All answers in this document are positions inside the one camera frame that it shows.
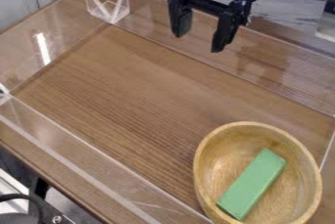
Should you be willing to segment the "green rectangular block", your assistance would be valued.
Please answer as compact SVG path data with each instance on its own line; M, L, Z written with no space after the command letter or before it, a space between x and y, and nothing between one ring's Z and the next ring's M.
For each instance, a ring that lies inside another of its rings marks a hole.
M287 165L279 155L263 149L216 202L216 206L243 221Z

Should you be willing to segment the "brown wooden bowl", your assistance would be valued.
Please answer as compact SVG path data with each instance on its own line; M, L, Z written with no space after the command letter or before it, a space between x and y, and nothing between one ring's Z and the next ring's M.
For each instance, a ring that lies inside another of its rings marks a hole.
M216 205L259 152L284 160L283 172L244 220ZM252 121L228 123L200 142L193 162L196 198L215 224L307 224L322 199L322 178L307 147L278 127Z

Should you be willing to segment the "clear acrylic corner bracket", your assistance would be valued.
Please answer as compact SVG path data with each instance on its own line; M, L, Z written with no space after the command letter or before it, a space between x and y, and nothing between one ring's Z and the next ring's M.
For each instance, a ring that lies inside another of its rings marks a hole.
M85 0L89 13L110 24L116 24L130 13L130 0Z

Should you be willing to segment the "clear acrylic front wall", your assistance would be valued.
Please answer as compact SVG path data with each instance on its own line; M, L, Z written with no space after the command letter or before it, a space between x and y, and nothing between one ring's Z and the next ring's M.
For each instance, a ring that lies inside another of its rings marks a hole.
M0 145L108 224L212 224L18 97L0 93Z

